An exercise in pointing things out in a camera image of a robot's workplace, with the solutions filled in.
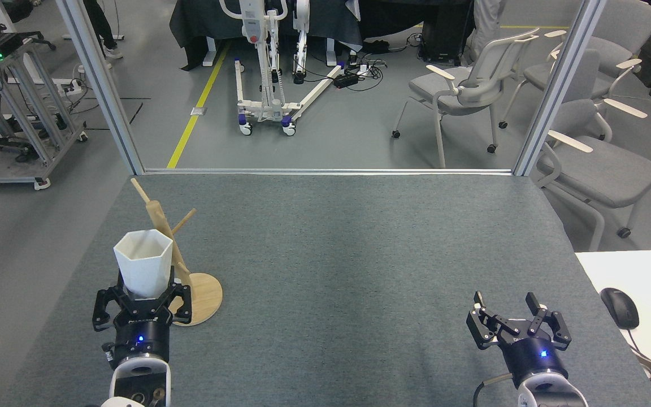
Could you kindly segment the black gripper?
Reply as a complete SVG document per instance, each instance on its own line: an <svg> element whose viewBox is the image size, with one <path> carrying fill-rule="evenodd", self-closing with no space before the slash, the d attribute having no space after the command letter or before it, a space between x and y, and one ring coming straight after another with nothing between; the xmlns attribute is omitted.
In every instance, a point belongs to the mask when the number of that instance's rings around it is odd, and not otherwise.
<svg viewBox="0 0 651 407"><path fill-rule="evenodd" d="M467 315L467 327L478 348L486 350L498 335L498 346L505 364L514 380L525 380L538 373L558 373L568 377L568 371L556 353L556 346L569 346L572 340L566 322L558 311L550 311L540 304L534 293L526 294L526 304L534 317L527 335L517 335L516 326L508 319L486 308L480 291L474 294L474 305ZM545 331L538 331L543 322L550 327L554 338Z"/></svg>
<svg viewBox="0 0 651 407"><path fill-rule="evenodd" d="M99 289L96 294L92 325L96 332L108 329L110 314L106 312L110 301L116 301L121 311L114 319L116 338L105 347L111 367L117 367L127 358L155 356L170 361L170 326L173 322L189 324L192 320L191 289L186 284L170 282L165 291L153 300L153 315L139 311L133 314L133 304L120 285ZM171 304L179 300L175 311Z"/></svg>

